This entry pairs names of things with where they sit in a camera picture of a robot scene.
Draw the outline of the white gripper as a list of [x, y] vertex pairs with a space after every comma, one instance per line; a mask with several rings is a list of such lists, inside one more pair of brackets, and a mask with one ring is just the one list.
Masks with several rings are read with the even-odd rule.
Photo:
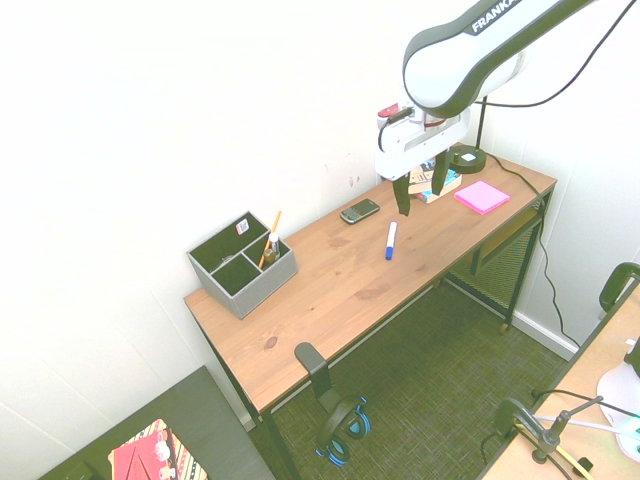
[[408, 173], [434, 157], [431, 190], [434, 195], [441, 194], [451, 163], [447, 149], [467, 134], [470, 118], [470, 108], [441, 119], [426, 114], [412, 102], [400, 102], [379, 112], [375, 170], [384, 179], [393, 180], [400, 215], [410, 213]]

